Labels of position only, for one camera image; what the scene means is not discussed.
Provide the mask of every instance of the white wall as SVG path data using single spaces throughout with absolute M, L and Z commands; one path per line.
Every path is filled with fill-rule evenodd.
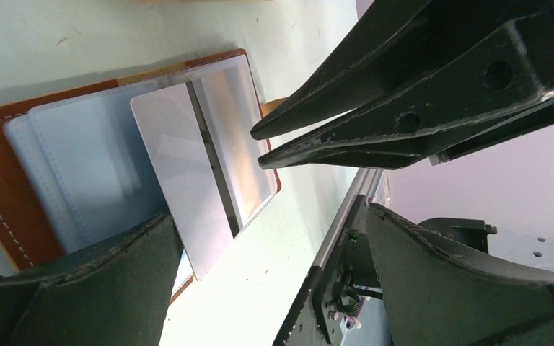
M 374 0 L 356 0 L 356 8 L 358 9 L 358 18 L 371 6 Z
M 554 236 L 554 125 L 460 159 L 389 173 L 392 208 L 413 222 L 480 218 Z

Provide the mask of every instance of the screw hole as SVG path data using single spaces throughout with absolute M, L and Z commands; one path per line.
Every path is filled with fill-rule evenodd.
M 506 88 L 513 80 L 513 69 L 504 60 L 497 60 L 489 64 L 485 71 L 485 81 L 487 84 L 496 89 L 502 90 Z
M 408 113 L 396 119 L 396 132 L 415 133 L 419 130 L 421 119 L 417 114 Z

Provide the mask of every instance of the black cable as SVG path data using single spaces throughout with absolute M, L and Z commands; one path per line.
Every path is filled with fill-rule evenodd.
M 337 310 L 349 316 L 356 315 L 362 309 L 362 301 L 360 297 L 356 293 L 354 293 L 350 288 L 348 288 L 347 290 L 347 296 L 353 299 L 353 303 L 344 304 L 343 297 L 341 296 L 336 301 Z
M 349 290 L 351 290 L 352 292 L 354 292 L 358 296 L 370 297 L 370 298 L 383 300 L 383 293 L 381 293 L 381 292 L 376 292 L 374 290 L 363 290 L 361 288 L 349 288 Z

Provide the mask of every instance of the screw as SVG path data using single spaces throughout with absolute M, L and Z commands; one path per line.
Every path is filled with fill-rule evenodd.
M 333 320 L 333 321 L 336 321 L 338 320 L 338 312 L 337 311 L 331 311 L 328 313 L 328 318 Z

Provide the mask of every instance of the brown leather cover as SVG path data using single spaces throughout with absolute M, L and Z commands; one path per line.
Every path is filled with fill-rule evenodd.
M 33 107 L 46 103 L 112 89 L 162 74 L 169 74 L 240 55 L 247 54 L 243 49 L 231 50 L 164 68 L 157 68 L 134 76 L 112 79 L 65 92 L 57 92 L 0 106 L 0 242 L 18 269 L 23 270 L 33 265 L 54 260 L 63 256 L 64 253 L 52 232 L 48 219 L 43 213 L 24 170 L 5 138 L 3 124 L 6 121 L 25 114 Z M 281 189 L 281 183 L 278 183 L 278 188 Z

